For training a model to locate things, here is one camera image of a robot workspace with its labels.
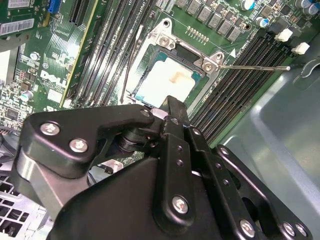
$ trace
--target ram slot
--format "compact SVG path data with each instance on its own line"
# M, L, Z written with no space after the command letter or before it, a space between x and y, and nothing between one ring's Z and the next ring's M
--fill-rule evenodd
M100 86L100 82L103 81L103 76L105 71L107 71L108 63L116 49L117 43L122 35L125 25L131 15L134 3L136 0L125 0L117 11L117 17L115 22L112 24L112 29L105 41L105 47L103 48L102 54L100 56L99 64L96 65L94 69L94 74L92 78L94 81L90 88L87 89L84 95L84 104L86 106L92 104L92 99Z
M94 99L96 106L109 102L118 83L118 78L115 77L115 73L118 72L119 65L123 61L125 53L127 53L128 49L131 49L130 46L132 46L135 40L136 32L142 22L149 3L150 0L138 0L134 6L134 10L132 11L134 21L129 21L127 23L125 31L117 46L117 51L114 53L114 57L111 58L108 69L105 71L103 81L100 82L100 85L97 88Z
M107 39L108 33L111 29L112 23L114 21L115 15L117 13L117 9L120 6L120 2L118 0L109 1L109 4L106 7L106 13L104 16L104 20L102 22L101 27L99 28L100 34L97 35L94 39L93 46L94 48L91 51L91 54L88 60L85 63L84 69L82 71L79 84L76 90L76 96L81 102L83 95L87 89L90 88L92 82L95 80L92 78L92 74L95 66L98 64L98 59L103 49L104 43Z

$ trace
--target black chip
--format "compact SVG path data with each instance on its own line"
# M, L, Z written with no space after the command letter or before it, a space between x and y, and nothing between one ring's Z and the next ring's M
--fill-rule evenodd
M282 13L283 15L288 15L290 11L291 11L291 8L286 4L281 9L280 13Z
M34 82L36 80L36 75L31 75L30 76L30 79L29 79L31 82Z
M243 19L242 18L238 18L237 21L235 21L234 25L236 25L237 27L240 27L240 24L242 24Z
M22 93L24 93L25 91L28 91L28 90L30 90L30 84L27 83L27 82L21 83L21 85L20 85L20 91L21 91Z
M24 80L29 80L30 79L31 74L29 72L26 72L24 74Z
M19 112L11 109L11 108L8 108L8 110L6 111L6 114L5 116L7 118L10 118L11 120L18 120L18 116L19 116Z
M224 6L222 4L219 4L217 7L216 7L216 12L219 14L221 13L221 11L224 9Z
M229 20L231 19L231 17L234 15L234 13L232 11L229 11L226 16L225 16L225 19Z
M269 5L273 6L273 5L275 5L276 2L277 2L277 0L270 0Z
M296 23L296 25L297 25L298 27L300 27L300 28L303 28L306 23L307 23L307 20L305 20L303 17L301 17L301 18L299 19L299 21Z

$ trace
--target pcie slot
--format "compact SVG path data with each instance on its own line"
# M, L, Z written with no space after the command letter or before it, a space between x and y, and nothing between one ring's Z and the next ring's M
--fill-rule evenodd
M99 33L93 42L93 49L90 53L90 56L88 60L85 63L84 69L82 71L79 84L76 90L76 96L80 99L82 99L83 95L86 92L86 89L90 88L92 85L92 82L95 80L91 77L95 65L97 65L97 60L99 59L99 56L101 54L101 51L103 49L104 43L107 39L108 33L111 29L113 20L115 18L116 12L118 10L118 7L120 6L120 2L118 0L109 1L108 5L106 6L105 16L103 18L103 22L101 27L99 28Z
M90 0L74 0L69 15L69 22L75 25L81 25L83 23L87 11L84 7L88 6L89 1Z
M121 3L120 8L117 11L117 16L112 23L112 28L108 34L105 45L100 54L98 64L95 65L94 71L90 76L90 84L84 93L84 104L89 105L93 99L94 93L97 90L100 81L104 75L104 72L107 70L107 63L109 62L115 48L116 43L118 42L121 33L124 30L124 26L131 14L134 2L136 0L125 0Z
M278 66L278 65L282 64L285 60L286 60L285 56L279 57L277 59L277 62L274 64L274 66ZM241 112L243 107L250 102L252 97L268 81L268 79L272 76L272 74L274 74L274 73L273 72L268 72L267 74L264 74L263 79L261 79L258 82L258 84L256 84L250 90L250 92L248 92L248 94L245 95L245 98L240 102L239 106L237 108L233 109L233 111L230 111L229 114L225 118L232 120L235 116L237 116L237 114L239 114ZM209 136L207 136L208 142L212 142L214 139L216 139L219 136L219 134L222 132L222 130L224 128L226 128L230 122L231 121L221 121L220 123L218 123L217 125L219 127L216 128L213 132L211 132L211 134Z
M243 53L234 63L235 65L245 65L254 53L260 49L259 47L263 44L263 39L257 37L253 42L247 47L248 51ZM222 94L228 89L228 87L234 83L236 77L241 72L239 70L229 70L221 79L218 86L213 89L212 94L209 96L207 101L204 103L197 114L192 118L191 122L194 126L199 127L203 122L204 118L210 113L216 101L222 96Z
M119 65L121 62L124 61L123 55L130 49L133 50L133 42L134 37L136 35L136 32L139 28L140 24L144 24L144 20L146 19L146 16L149 17L150 11L154 4L150 5L150 0L139 0L137 5L135 6L135 9L133 11L133 16L135 17L134 22L130 22L128 26L126 27L126 31L124 32L121 41L119 42L119 46L117 49L117 52L115 53L115 59L114 62L111 63L112 68L115 69L111 70L110 72L118 72L119 71ZM115 77L117 75L113 75L108 72L107 76L105 77L104 84L108 83L107 91L104 94L101 94L103 92L103 87L100 88L99 92L96 94L97 98L95 99L96 105L99 106L101 103L103 105L107 105L112 93L114 92L115 87L118 83L118 77Z
M262 60L261 56L265 56L265 54L269 51L270 48L264 47L264 48L258 48L257 52L254 53L254 55L245 62L245 65L259 65L260 61ZM236 80L232 79L232 84L230 84L225 92L222 93L222 96L227 96L225 99L219 98L216 104L210 106L210 109L214 108L214 115L210 112L208 112L208 116L206 118L203 118L202 122L203 124L200 124L198 127L200 129L207 130L207 127L211 122L215 119L215 117L219 116L220 111L223 109L223 107L232 99L233 95L237 92L237 90L242 86L242 84L247 80L247 78L250 76L250 74L253 72L252 70L241 70L237 71Z

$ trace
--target screw hole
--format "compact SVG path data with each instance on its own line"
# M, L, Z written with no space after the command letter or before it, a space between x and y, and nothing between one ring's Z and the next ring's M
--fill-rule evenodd
M178 160L176 161L176 164L177 164L179 167L182 167L182 166L184 165L184 162L183 162L182 160L178 159Z
M163 22L163 26L165 26L166 28L170 26L170 22L169 21L164 21Z
M224 185L229 186L229 181L227 179L223 179L223 183Z

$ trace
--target green circuit board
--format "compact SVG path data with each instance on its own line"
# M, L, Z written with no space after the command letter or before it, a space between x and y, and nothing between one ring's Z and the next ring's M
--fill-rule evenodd
M224 65L233 64L256 36L260 29L255 22L257 17L267 18L270 25L282 19L307 43L320 29L319 14L311 16L302 13L295 7L294 0L271 0L273 3L258 0L254 8L247 11L241 9L238 0L208 1L212 4L197 1L200 5L191 14L188 9L194 1L185 1L185 6L181 7L176 0L90 0L87 1L83 22L78 25L71 21L75 1L62 1L59 12L49 16L48 25L35 29L29 41L19 49L15 79L10 85L1 87L1 123L19 131L24 118L31 113L119 104L133 40L142 23L144 28L135 56L148 33L163 19L169 18L174 36L207 56L217 51L223 52ZM289 12L284 15L282 9L285 6ZM199 18L204 8L209 9L210 17L201 21ZM220 25L228 22L230 29L237 29L238 37L231 39L228 34L222 34L221 26L215 29L210 27L209 22L214 14L221 17ZM92 61L94 53L102 47L107 54ZM138 75L142 77L150 64L154 64L151 60L159 49L160 46L153 45L147 49L138 65ZM99 61L102 67L95 70ZM218 83L226 72L220 71L215 82ZM208 79L204 75L197 81L185 99L187 107ZM207 92L210 93L215 87L213 84ZM31 91L33 97L28 102L22 102L19 96L26 90ZM207 97L205 95L199 101L191 116L206 103ZM15 115L18 117L10 117L10 109L17 112Z

